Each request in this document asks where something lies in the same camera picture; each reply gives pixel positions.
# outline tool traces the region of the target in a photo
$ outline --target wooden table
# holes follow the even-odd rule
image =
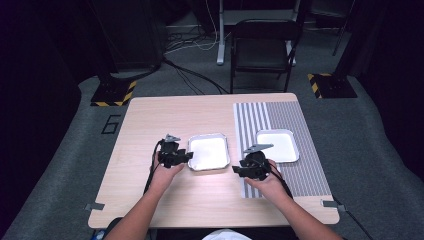
[[[289,225],[266,199],[240,195],[239,176],[231,165],[238,166],[241,160],[237,157],[233,104],[242,102],[297,102],[297,98],[290,93],[275,93],[132,99],[96,198],[96,203],[105,204],[104,209],[92,210],[89,226],[107,227],[139,200],[154,146],[168,133],[181,138],[180,148],[187,148],[192,136],[222,133],[227,137],[231,163],[225,169],[204,172],[186,166],[160,200],[150,227]],[[336,209],[321,204],[321,200],[333,200],[331,194],[294,199],[325,224],[339,221]]]

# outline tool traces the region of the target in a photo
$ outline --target metal bracket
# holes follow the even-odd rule
[[[274,147],[274,144],[253,144],[251,147],[244,150],[244,153],[259,152],[270,147]]]
[[[103,210],[103,208],[105,207],[105,205],[103,203],[88,203],[87,205],[85,205],[84,210],[90,211],[95,209],[95,210]]]
[[[321,204],[324,207],[337,208],[340,212],[347,212],[345,205],[339,205],[336,201],[321,200]]]
[[[180,141],[180,138],[174,137],[172,135],[166,134],[165,137],[165,142],[176,142],[176,141]]]

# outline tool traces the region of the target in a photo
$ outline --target hand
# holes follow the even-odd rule
[[[172,179],[177,175],[183,168],[184,164],[180,163],[177,166],[166,168],[159,164],[158,152],[155,154],[155,161],[153,170],[156,168],[153,175],[152,182],[150,183],[149,192],[155,192],[162,195],[165,190],[171,185]]]
[[[274,166],[271,166],[272,171],[275,174],[280,175],[281,173],[277,171],[277,165],[275,162],[273,160],[269,160],[269,163]],[[265,198],[274,204],[282,197],[288,197],[287,192],[281,185],[280,180],[273,174],[269,174],[269,176],[263,181],[250,178],[245,178],[244,181],[252,187],[259,189]]]

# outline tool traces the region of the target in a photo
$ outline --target yellow and black hazard tape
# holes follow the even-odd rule
[[[97,106],[97,107],[112,107],[112,106],[125,106],[127,105],[127,103],[130,101],[132,93],[134,91],[135,85],[136,85],[136,81],[133,81],[129,87],[128,87],[128,91],[125,94],[125,97],[122,101],[117,101],[117,102],[91,102],[91,106]]]
[[[308,74],[308,79],[309,79],[309,82],[311,83],[312,91],[314,92],[315,97],[316,98],[323,98],[322,95],[321,95],[321,92],[319,91],[318,85],[317,85],[317,83],[316,83],[316,81],[314,79],[314,77],[316,75],[320,75],[320,76],[331,76],[331,74],[329,74],[329,73]]]

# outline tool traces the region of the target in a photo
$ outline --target dark wall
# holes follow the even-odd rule
[[[424,2],[389,1],[359,80],[405,165],[424,180]]]
[[[77,56],[78,48],[70,42],[58,43],[66,33],[52,36],[34,6],[25,1],[2,1],[0,5],[1,237],[77,111],[81,98],[77,84],[93,71],[70,64],[71,59],[86,60]]]

